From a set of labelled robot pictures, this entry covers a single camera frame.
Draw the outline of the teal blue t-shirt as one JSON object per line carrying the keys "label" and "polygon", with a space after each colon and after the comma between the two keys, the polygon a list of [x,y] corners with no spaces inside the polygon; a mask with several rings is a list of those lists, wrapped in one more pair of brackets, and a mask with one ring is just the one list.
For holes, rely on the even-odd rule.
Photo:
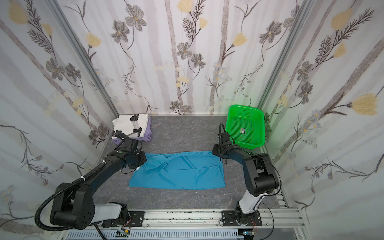
{"label": "teal blue t-shirt", "polygon": [[210,190],[226,186],[224,166],[210,151],[146,154],[147,161],[129,180],[130,187]]}

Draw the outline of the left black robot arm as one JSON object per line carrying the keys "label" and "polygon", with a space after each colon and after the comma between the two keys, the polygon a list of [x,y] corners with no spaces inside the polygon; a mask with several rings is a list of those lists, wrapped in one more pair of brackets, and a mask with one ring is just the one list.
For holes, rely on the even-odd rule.
{"label": "left black robot arm", "polygon": [[131,216],[126,204],[107,203],[96,205],[96,191],[115,173],[128,167],[135,170],[146,162],[142,143],[127,139],[110,152],[102,162],[76,182],[57,187],[53,199],[50,223],[70,229],[83,230],[101,223],[114,222],[124,225]]}

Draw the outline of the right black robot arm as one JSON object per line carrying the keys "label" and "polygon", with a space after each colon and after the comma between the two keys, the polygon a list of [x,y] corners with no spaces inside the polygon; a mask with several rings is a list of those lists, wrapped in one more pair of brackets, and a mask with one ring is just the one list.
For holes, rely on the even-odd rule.
{"label": "right black robot arm", "polygon": [[270,163],[268,154],[247,152],[231,140],[229,133],[219,133],[218,138],[219,143],[214,145],[212,154],[220,160],[234,160],[243,167],[247,190],[235,207],[235,222],[239,226],[256,223],[263,199],[272,196],[281,186],[279,174]]}

